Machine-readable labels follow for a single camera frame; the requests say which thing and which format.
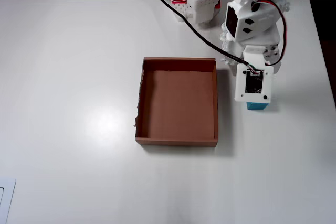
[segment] table surface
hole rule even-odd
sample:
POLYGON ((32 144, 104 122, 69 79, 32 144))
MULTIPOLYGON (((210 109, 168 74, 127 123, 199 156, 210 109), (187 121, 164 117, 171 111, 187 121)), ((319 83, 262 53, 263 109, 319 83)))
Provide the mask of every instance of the table surface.
MULTIPOLYGON (((310 2, 290 2, 272 104, 235 102, 218 61, 218 146, 191 148, 135 142, 143 57, 221 58, 159 0, 0 0, 7 223, 336 223, 335 104, 310 2)), ((197 26, 218 46, 224 12, 197 26)))

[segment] white robot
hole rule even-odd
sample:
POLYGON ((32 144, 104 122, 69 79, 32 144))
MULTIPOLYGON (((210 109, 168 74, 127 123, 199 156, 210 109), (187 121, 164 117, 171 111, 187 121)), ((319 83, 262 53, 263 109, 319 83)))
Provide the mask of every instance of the white robot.
MULTIPOLYGON (((211 20, 219 0, 186 0, 172 6, 185 18, 195 23, 211 20)), ((286 21, 283 12, 289 10, 286 0, 233 0, 227 4, 226 21, 222 25, 224 51, 244 59, 253 68, 225 57, 236 75, 235 99, 247 102, 250 110, 264 109, 271 102, 271 86, 274 73, 286 47, 286 21), (279 52, 280 35, 276 25, 283 20, 284 48, 279 52)))

